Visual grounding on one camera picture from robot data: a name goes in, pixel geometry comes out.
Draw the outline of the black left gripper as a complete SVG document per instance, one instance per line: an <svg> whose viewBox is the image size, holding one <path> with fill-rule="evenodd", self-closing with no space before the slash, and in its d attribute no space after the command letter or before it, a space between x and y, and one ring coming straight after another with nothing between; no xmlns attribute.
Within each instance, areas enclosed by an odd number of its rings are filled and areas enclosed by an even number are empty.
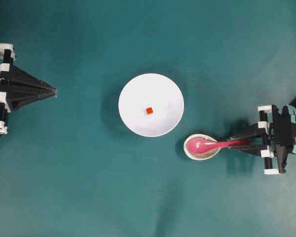
<svg viewBox="0 0 296 237"><path fill-rule="evenodd" d="M14 45L0 43L0 59L2 59L2 63L0 64L0 82L6 80L14 84L52 91L43 94L0 91L0 134L7 134L8 128L6 120L8 113L17 111L27 104L44 100L49 97L55 97L57 96L57 89L13 65L16 60Z"/></svg>

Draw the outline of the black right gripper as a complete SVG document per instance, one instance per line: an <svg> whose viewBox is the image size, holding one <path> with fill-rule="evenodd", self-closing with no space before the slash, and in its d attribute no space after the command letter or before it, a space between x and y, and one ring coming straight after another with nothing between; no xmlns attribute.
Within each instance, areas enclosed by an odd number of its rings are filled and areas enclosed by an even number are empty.
<svg viewBox="0 0 296 237"><path fill-rule="evenodd" d="M245 129L245 131L231 136L230 140L243 140L262 135L268 135L274 144L274 150L269 145L245 145L231 146L230 150L249 153L262 158L277 158L277 168L267 165L264 169L265 175L284 174L289 154L296 155L296 108L285 105L282 111L275 105L258 106L261 118L272 115L272 123L259 121Z"/></svg>

